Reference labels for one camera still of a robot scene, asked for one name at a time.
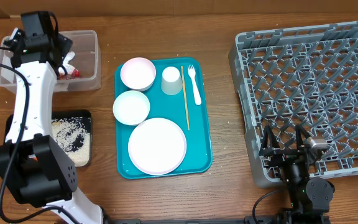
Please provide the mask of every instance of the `dish rack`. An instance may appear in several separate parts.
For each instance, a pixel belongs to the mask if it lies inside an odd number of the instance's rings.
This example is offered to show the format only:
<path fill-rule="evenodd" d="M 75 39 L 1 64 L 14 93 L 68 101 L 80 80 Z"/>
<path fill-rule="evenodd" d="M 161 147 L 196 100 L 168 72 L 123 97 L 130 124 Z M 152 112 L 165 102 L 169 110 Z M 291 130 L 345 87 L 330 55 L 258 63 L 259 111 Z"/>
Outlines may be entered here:
<path fill-rule="evenodd" d="M 295 125 L 325 138 L 311 177 L 358 175 L 358 21 L 240 33 L 229 53 L 256 184 L 282 184 L 260 157 L 264 127 L 293 149 Z"/>

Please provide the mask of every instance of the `plastic container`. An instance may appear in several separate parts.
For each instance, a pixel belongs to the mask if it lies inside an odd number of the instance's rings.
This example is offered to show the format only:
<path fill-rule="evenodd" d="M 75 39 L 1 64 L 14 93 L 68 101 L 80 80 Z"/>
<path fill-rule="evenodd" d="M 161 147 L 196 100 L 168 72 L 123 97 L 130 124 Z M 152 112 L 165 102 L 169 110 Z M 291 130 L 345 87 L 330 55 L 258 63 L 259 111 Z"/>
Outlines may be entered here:
<path fill-rule="evenodd" d="M 311 177 L 358 175 L 358 21 L 240 33 L 229 63 L 258 186 L 282 184 L 259 156 L 267 124 L 282 149 L 296 147 L 296 124 L 325 138 Z"/>
<path fill-rule="evenodd" d="M 75 57 L 70 61 L 81 75 L 79 79 L 58 80 L 54 91 L 86 91 L 97 90 L 101 87 L 101 51 L 98 35 L 93 30 L 78 30 L 60 32 L 73 41 L 71 51 Z M 8 50 L 0 50 L 0 63 L 11 66 Z M 0 67 L 0 86 L 16 93 L 16 76 L 13 72 Z"/>
<path fill-rule="evenodd" d="M 144 92 L 150 101 L 150 113 L 147 119 L 165 118 L 173 121 L 183 131 L 186 137 L 186 156 L 182 163 L 172 172 L 161 176 L 172 176 L 182 174 L 194 174 L 205 172 L 212 164 L 211 133 L 209 131 L 208 113 L 205 103 L 205 92 L 203 75 L 200 64 L 193 58 L 170 58 L 152 60 L 157 70 L 154 84 Z M 196 82 L 200 91 L 201 106 L 197 106 L 194 101 L 193 91 L 191 91 L 191 79 L 185 69 L 185 85 L 187 95 L 187 105 L 189 112 L 190 130 L 187 130 L 185 100 L 183 90 L 176 95 L 166 95 L 161 90 L 162 71 L 174 66 L 187 68 L 192 64 L 196 69 Z M 115 91 L 116 97 L 129 90 L 121 81 L 120 71 L 122 65 L 116 70 Z M 156 177 L 140 171 L 131 161 L 128 152 L 129 138 L 135 126 L 128 126 L 116 121 L 116 150 L 117 150 L 117 169 L 118 172 L 127 179 L 142 179 Z"/>

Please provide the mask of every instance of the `plastic fork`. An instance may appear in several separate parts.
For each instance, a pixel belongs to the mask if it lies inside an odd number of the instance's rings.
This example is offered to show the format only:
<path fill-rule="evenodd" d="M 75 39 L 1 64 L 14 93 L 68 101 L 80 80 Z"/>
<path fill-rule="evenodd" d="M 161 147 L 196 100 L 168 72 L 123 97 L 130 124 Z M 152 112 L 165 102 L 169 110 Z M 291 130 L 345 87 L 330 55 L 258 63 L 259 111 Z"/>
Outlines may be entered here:
<path fill-rule="evenodd" d="M 201 97 L 196 83 L 196 70 L 194 69 L 193 65 L 187 66 L 187 73 L 189 74 L 189 77 L 191 78 L 191 83 L 193 85 L 194 101 L 196 105 L 201 105 Z"/>

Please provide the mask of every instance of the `wooden chopstick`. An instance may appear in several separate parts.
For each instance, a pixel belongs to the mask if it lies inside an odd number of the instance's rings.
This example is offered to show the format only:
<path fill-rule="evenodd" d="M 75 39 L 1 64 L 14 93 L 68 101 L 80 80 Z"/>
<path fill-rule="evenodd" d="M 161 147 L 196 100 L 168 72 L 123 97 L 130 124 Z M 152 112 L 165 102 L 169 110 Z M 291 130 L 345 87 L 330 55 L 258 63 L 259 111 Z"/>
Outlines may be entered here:
<path fill-rule="evenodd" d="M 186 97 L 186 85 L 185 85 L 185 76 L 183 73 L 183 66 L 181 66 L 181 81 L 183 85 L 183 96 L 185 97 L 185 109 L 186 109 L 186 119 L 187 119 L 187 130 L 190 131 L 190 124 L 189 124 L 189 112 L 187 110 L 187 97 Z"/>

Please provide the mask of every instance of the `wooden table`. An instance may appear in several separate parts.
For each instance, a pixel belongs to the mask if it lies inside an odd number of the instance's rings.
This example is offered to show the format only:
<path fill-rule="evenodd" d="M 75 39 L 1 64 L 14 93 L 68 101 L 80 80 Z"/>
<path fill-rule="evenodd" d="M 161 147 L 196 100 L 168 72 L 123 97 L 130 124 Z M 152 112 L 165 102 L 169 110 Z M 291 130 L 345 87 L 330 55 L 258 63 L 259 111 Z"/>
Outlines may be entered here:
<path fill-rule="evenodd" d="M 88 109 L 93 116 L 93 155 L 89 167 L 78 169 L 79 186 L 112 218 L 142 220 L 187 218 L 242 218 L 254 202 L 272 189 L 254 184 L 244 142 L 244 122 L 227 55 L 236 34 L 245 31 L 310 26 L 358 20 L 358 14 L 249 14 L 227 16 L 83 17 L 59 19 L 60 30 L 93 29 L 102 51 L 102 88 L 57 93 L 54 110 Z M 1 39 L 20 21 L 0 20 Z M 116 167 L 114 71 L 132 57 L 194 57 L 202 67 L 213 164 L 203 174 L 126 180 Z M 0 88 L 0 144 L 6 118 L 13 112 L 14 95 Z M 336 186 L 331 202 L 333 223 L 358 223 L 358 176 L 331 180 Z M 259 215 L 273 215 L 290 206 L 287 194 L 265 199 Z M 36 209 L 17 205 L 6 193 L 4 210 L 11 218 Z M 51 212 L 29 223 L 53 223 Z"/>

